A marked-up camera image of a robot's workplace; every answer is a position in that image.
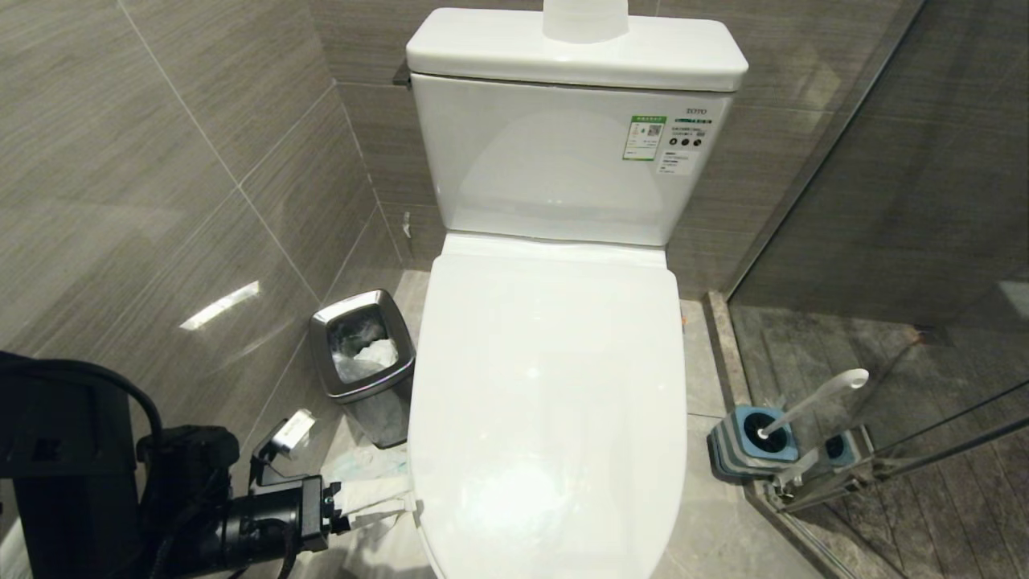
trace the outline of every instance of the toilet tank lid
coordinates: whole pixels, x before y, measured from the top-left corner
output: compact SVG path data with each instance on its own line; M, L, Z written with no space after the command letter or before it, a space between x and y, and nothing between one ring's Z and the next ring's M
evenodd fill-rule
M575 44L543 36L543 13L437 8L407 42L413 72L526 82L739 89L747 61L715 21L629 16L629 32Z

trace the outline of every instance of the black cable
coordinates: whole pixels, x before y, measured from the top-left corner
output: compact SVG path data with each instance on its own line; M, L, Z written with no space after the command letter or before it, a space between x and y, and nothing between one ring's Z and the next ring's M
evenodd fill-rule
M296 530L288 522L285 523L285 527L282 530L282 539L286 542L286 550L282 555L282 569L279 570L278 579L287 579L293 571L293 565L296 563L296 545L293 542L293 535Z
M150 397L139 390L136 385L128 378L96 364L79 362L76 360L32 360L29 358L17 358L9 362L0 362L0 376L4 374L36 375L39 372L71 372L90 375L100 378L112 387L121 390L139 403L146 414L146 420L150 423L150 436L153 439L153 447L161 447L163 442L163 426L161 414L156 405Z
M165 571L165 565L168 563L168 555L171 554L172 546L175 544L175 535L210 502L208 497L211 493L212 484L217 480L217 477L218 471L211 471L211 475L207 477L207 482L204 483L204 487L201 490L198 499L190 501L182 509L182 512L175 517L175 520L169 524L168 529L165 530L165 536L157 546L156 554L153 556L153 567L150 568L150 579L161 579Z

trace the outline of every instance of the toilet brush handle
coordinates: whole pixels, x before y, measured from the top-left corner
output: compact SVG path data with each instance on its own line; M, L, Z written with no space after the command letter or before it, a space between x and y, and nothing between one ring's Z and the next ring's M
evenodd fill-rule
M778 431L779 429L785 427L786 425L792 423L800 417L806 408L811 406L816 402L821 402L832 396L836 396L842 392L856 391L857 389L863 387L868 382L868 371L863 368L857 368L854 370L848 370L837 376L833 376L829 382L818 387L818 390L808 398L801 401L800 404L790 408L788 412L783 414L778 421L772 423L766 429L760 429L757 431L757 436L762 439L768 438L772 433Z

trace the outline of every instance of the floor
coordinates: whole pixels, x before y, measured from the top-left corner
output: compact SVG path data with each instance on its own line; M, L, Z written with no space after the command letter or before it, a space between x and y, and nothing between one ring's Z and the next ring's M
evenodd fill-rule
M920 337L907 325L758 307L732 316L756 404L795 402L835 373L870 370L865 389L824 408L799 436L821 440L864 424L903 464L1029 415L1027 387L931 428L1029 377L1023 335L950 328ZM827 508L906 577L1029 578L1029 431ZM823 516L806 513L797 518Z
M396 301L417 340L428 274L407 270ZM744 499L711 476L705 437L724 405L701 305L682 302L687 365L687 474L672 538L653 579L814 579L819 574ZM360 435L342 426L326 464L361 448ZM306 554L293 577L434 579L410 515L333 538L328 551Z

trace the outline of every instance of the shower floor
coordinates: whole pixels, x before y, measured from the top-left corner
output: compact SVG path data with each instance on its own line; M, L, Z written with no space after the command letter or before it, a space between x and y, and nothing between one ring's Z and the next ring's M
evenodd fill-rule
M1024 334L920 334L750 306L732 315L755 405L795 403L844 370L871 372L864 389L796 425L802 445L863 424L899 465L1029 417L1029 387L1003 394L1029 377ZM1029 431L814 507L824 508L906 577L1029 578Z

